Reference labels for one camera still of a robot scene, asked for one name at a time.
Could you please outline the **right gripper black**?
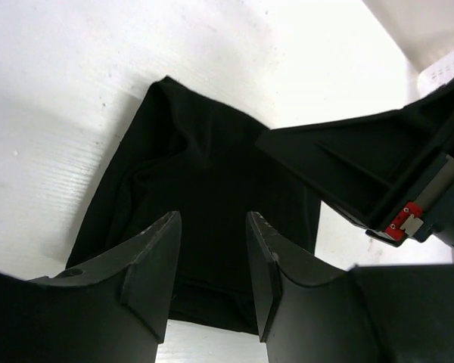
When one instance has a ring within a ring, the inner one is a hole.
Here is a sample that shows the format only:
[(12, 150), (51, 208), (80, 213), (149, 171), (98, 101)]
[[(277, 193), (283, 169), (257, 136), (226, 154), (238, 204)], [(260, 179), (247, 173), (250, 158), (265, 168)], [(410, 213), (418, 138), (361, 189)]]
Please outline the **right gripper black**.
[(454, 259), (454, 130), (428, 167), (428, 144), (449, 116), (434, 99), (450, 90), (454, 79), (399, 110), (273, 129), (257, 147), (351, 222), (385, 229), (368, 236), (399, 246), (434, 235)]

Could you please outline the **black tank top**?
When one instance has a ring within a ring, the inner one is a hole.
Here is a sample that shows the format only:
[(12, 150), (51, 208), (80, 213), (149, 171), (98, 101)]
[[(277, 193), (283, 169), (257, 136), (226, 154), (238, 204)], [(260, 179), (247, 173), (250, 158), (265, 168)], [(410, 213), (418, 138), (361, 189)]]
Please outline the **black tank top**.
[(255, 334), (247, 214), (259, 213), (309, 252), (320, 215), (319, 199), (257, 148), (265, 129), (174, 79), (153, 83), (101, 178), (67, 265), (177, 211), (182, 242), (169, 316)]

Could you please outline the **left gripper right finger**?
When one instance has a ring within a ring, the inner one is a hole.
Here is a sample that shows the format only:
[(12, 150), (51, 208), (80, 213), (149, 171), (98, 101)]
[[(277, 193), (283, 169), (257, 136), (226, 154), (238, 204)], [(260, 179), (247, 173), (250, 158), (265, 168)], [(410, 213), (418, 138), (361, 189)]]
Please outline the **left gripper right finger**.
[(454, 362), (454, 265), (336, 268), (248, 213), (270, 362)]

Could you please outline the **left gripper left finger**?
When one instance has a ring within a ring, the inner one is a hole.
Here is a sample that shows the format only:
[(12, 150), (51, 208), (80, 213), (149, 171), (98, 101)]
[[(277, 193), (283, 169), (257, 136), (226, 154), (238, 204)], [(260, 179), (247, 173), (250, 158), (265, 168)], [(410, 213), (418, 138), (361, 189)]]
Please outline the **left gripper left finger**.
[(181, 216), (170, 212), (53, 278), (0, 273), (0, 362), (153, 362), (181, 233)]

